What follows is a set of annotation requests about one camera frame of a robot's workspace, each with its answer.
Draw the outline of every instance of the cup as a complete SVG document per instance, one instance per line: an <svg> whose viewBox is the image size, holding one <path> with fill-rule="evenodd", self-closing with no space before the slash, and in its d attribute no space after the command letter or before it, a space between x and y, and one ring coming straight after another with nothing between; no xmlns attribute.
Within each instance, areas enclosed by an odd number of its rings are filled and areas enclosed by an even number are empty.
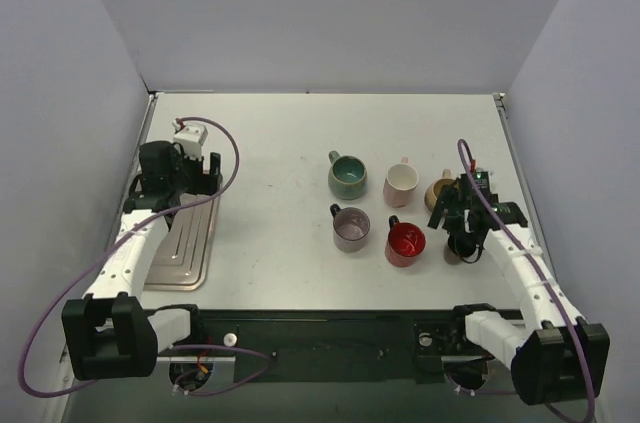
<svg viewBox="0 0 640 423"><path fill-rule="evenodd" d="M393 165L387 172L382 190L384 201L392 208L409 204L418 181L418 172L409 165L409 158L402 158L401 163Z"/></svg>
<svg viewBox="0 0 640 423"><path fill-rule="evenodd" d="M397 216L389 218L389 236L384 254L393 266L406 268L413 265L427 246L427 238L412 223L401 223Z"/></svg>
<svg viewBox="0 0 640 423"><path fill-rule="evenodd" d="M367 244L371 222L367 214L358 208L341 209L331 205L333 216L333 242L340 251L353 253Z"/></svg>
<svg viewBox="0 0 640 423"><path fill-rule="evenodd" d="M364 194L367 169L355 156L340 156L337 151L329 153L329 189L336 198L355 200Z"/></svg>
<svg viewBox="0 0 640 423"><path fill-rule="evenodd" d="M427 188L427 192L424 194L424 204L430 213L433 213L433 209L436 207L442 188L446 185L452 185L454 182L455 180L451 178L451 170L444 170L442 178L437 179Z"/></svg>

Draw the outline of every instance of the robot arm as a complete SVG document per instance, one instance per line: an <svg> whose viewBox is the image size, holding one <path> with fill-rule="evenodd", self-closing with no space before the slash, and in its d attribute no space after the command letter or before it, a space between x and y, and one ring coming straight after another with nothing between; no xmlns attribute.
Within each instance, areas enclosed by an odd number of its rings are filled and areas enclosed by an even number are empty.
<svg viewBox="0 0 640 423"><path fill-rule="evenodd" d="M545 285L559 296L569 321L574 326L592 377L595 394L600 393L609 350L609 335L600 324L589 324L564 295L542 260L528 222L515 203L501 203L490 191L489 174L474 171L473 177L483 196L507 228L523 244L518 250L500 229L471 189L467 175L445 187L429 220L449 233L448 246L468 263L489 252L513 293L524 328L514 326L489 305L456 308L461 315L464 337L494 355L511 370L520 399L529 405L582 399L585 382L575 347L557 306ZM470 261L474 253L477 257ZM531 255L542 269L541 278L527 258Z"/></svg>
<svg viewBox="0 0 640 423"><path fill-rule="evenodd" d="M217 153L210 155L209 173L204 172L206 128L176 125L173 142L140 147L141 173L129 189L117 237L127 239L82 299L68 300L62 311L69 356L79 380L148 376L159 352L189 338L199 326L195 307L163 309L148 317L139 302L174 214L140 224L154 213L178 207L181 194L212 195L221 183Z"/></svg>

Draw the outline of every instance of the gray mug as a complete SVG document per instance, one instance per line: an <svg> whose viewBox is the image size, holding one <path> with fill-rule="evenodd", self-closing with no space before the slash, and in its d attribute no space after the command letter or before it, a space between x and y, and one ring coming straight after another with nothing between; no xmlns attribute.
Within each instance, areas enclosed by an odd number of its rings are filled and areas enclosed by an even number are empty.
<svg viewBox="0 0 640 423"><path fill-rule="evenodd" d="M353 253L367 244L371 222L367 214L358 208L341 209L331 205L333 216L333 242L340 251Z"/></svg>
<svg viewBox="0 0 640 423"><path fill-rule="evenodd" d="M336 198L355 200L365 191L367 168L355 156L340 156L337 151L329 153L329 189Z"/></svg>

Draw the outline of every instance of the white wall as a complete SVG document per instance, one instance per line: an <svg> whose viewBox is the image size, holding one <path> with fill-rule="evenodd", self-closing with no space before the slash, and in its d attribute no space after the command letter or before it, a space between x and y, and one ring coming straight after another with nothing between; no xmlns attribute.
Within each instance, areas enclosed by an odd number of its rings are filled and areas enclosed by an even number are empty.
<svg viewBox="0 0 640 423"><path fill-rule="evenodd" d="M504 91L558 0L102 0L151 89Z"/></svg>
<svg viewBox="0 0 640 423"><path fill-rule="evenodd" d="M99 0L0 0L0 419L39 421L16 380L42 308L107 242L147 96ZM59 312L28 379L49 389Z"/></svg>
<svg viewBox="0 0 640 423"><path fill-rule="evenodd" d="M611 335L613 421L638 421L640 0L560 0L509 121L566 293Z"/></svg>

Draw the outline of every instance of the green mug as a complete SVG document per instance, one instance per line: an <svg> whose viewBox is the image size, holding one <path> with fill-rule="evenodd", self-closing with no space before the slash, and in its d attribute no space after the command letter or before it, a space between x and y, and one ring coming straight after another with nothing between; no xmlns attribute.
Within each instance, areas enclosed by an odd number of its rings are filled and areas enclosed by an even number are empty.
<svg viewBox="0 0 640 423"><path fill-rule="evenodd" d="M364 195L367 168L355 156L340 156L337 151L329 153L329 189L336 198L355 200Z"/></svg>

